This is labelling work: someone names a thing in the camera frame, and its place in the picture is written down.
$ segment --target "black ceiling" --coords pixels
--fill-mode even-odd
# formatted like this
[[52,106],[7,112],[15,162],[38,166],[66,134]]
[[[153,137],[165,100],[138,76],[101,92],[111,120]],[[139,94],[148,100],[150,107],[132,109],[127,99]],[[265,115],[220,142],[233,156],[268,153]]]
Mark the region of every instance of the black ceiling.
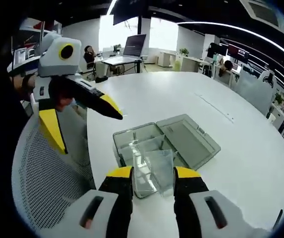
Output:
[[[158,18],[182,22],[208,21],[241,27],[258,33],[284,48],[284,34],[273,27],[252,19],[240,0],[146,0],[147,4],[143,17]],[[31,7],[30,17],[39,20],[57,20],[63,26],[76,22],[99,18],[105,15],[111,0],[54,0],[36,1]],[[277,4],[284,14],[283,4]],[[264,40],[228,27],[203,24],[183,25],[191,30],[204,34],[215,34],[228,39],[234,45],[246,48],[258,58],[274,63],[279,71],[284,74],[284,53]]]

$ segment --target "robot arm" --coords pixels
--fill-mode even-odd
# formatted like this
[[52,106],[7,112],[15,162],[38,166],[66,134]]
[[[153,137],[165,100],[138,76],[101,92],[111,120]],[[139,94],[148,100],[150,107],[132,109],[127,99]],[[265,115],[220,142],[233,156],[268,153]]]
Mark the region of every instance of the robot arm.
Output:
[[38,77],[35,79],[35,88],[31,95],[32,108],[34,114],[39,115],[44,136],[51,146],[62,154],[68,152],[59,127],[55,102],[49,92],[53,79],[67,83],[74,98],[86,107],[107,117],[123,119],[122,112],[115,102],[108,95],[92,87],[77,73],[80,52],[80,41],[56,33],[47,34],[42,41]]

